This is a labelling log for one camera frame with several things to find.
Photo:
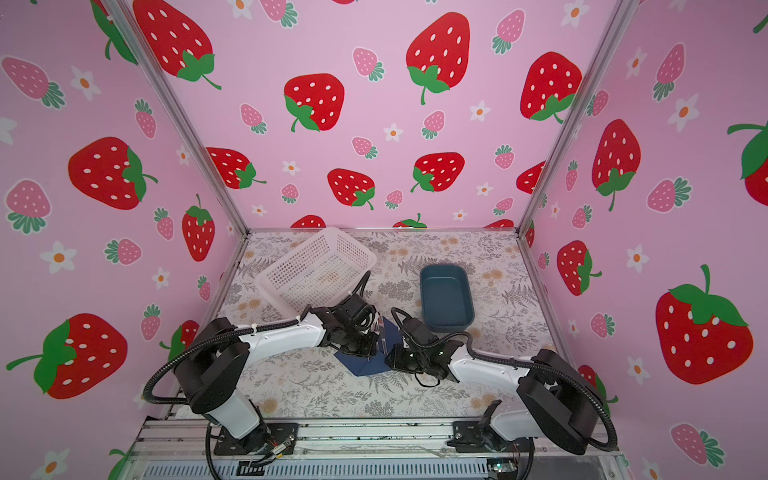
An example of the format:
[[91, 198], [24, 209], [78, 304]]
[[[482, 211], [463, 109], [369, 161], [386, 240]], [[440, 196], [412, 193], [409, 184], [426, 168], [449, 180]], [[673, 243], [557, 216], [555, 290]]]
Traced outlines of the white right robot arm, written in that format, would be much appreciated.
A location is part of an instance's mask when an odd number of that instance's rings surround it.
[[395, 371], [485, 385], [519, 398], [525, 414], [493, 407], [486, 415], [486, 424], [506, 441], [544, 436], [575, 455], [585, 454], [590, 446], [606, 452], [618, 446], [603, 396], [551, 350], [542, 349], [530, 358], [504, 358], [452, 336], [426, 345], [408, 337], [392, 347], [385, 363]]

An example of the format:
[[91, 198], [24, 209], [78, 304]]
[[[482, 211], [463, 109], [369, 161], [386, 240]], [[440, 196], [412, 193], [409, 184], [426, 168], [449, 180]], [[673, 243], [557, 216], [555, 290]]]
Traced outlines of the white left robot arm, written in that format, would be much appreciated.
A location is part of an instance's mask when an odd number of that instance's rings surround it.
[[368, 307], [353, 317], [344, 308], [307, 308], [282, 322], [237, 327], [226, 318], [209, 324], [172, 368], [193, 413], [221, 428], [236, 454], [266, 453], [274, 435], [260, 410], [238, 389], [243, 372], [267, 358], [298, 349], [331, 348], [371, 359], [385, 324]]

